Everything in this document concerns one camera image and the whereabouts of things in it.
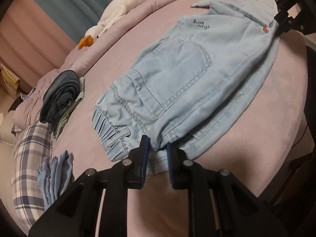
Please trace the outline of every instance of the green folded garment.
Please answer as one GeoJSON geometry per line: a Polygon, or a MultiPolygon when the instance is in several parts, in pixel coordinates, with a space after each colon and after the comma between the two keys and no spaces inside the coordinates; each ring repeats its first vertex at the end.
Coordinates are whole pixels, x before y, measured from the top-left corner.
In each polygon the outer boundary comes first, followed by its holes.
{"type": "Polygon", "coordinates": [[[79,93],[77,99],[74,101],[74,103],[72,105],[70,105],[69,109],[65,112],[65,114],[59,120],[58,125],[56,127],[56,131],[53,132],[55,140],[57,140],[57,138],[59,137],[59,135],[63,131],[65,125],[67,124],[67,122],[68,122],[68,120],[70,118],[70,115],[72,114],[72,112],[75,110],[77,105],[80,103],[80,101],[84,97],[84,81],[85,81],[84,77],[81,77],[79,79],[79,82],[80,82],[80,93],[79,93]]]}

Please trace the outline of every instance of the bed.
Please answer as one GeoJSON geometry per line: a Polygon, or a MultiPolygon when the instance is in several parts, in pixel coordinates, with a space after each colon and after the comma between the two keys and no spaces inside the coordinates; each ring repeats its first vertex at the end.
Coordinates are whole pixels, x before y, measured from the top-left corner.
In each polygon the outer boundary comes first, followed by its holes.
{"type": "MultiPolygon", "coordinates": [[[[40,101],[53,79],[61,71],[73,69],[86,79],[85,98],[58,140],[53,141],[51,156],[68,150],[73,155],[75,179],[88,168],[110,168],[113,163],[107,159],[91,125],[96,101],[138,54],[162,37],[179,17],[205,13],[205,9],[190,7],[197,1],[148,0],[116,22],[91,47],[80,51],[75,48],[60,69],[39,80],[36,92],[17,109],[15,124],[23,129],[38,120],[40,101]]],[[[305,41],[300,33],[290,31],[282,35],[271,72],[250,106],[196,161],[212,170],[229,169],[259,196],[289,154],[300,128],[306,90],[305,41]]],[[[129,191],[129,236],[186,235],[186,192],[173,191],[168,182],[168,173],[161,173],[148,177],[143,190],[129,191]]],[[[16,224],[23,228],[21,222],[16,224]]]]}

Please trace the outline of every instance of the dark gray folded garment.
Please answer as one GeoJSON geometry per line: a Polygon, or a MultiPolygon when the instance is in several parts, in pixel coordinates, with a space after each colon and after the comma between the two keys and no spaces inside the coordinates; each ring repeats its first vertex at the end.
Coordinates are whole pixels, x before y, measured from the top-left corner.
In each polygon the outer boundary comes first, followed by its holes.
{"type": "Polygon", "coordinates": [[[61,72],[52,82],[43,97],[43,107],[39,120],[42,123],[57,125],[67,107],[77,98],[80,92],[80,82],[73,70],[61,72]]]}

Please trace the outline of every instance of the teal curtain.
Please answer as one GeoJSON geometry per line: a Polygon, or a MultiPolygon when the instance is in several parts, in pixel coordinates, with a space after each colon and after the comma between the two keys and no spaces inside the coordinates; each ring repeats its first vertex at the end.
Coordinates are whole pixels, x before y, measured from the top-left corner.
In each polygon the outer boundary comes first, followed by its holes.
{"type": "Polygon", "coordinates": [[[112,0],[34,0],[56,24],[79,43],[87,29],[96,25],[112,0]]]}

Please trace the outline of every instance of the white goose plush toy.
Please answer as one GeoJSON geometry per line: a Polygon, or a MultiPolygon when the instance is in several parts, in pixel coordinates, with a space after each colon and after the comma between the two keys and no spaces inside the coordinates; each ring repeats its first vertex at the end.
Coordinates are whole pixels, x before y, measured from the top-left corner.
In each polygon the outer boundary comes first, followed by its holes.
{"type": "Polygon", "coordinates": [[[116,21],[145,1],[147,0],[113,0],[105,8],[98,24],[87,30],[84,38],[78,44],[78,50],[91,46],[116,21]]]}

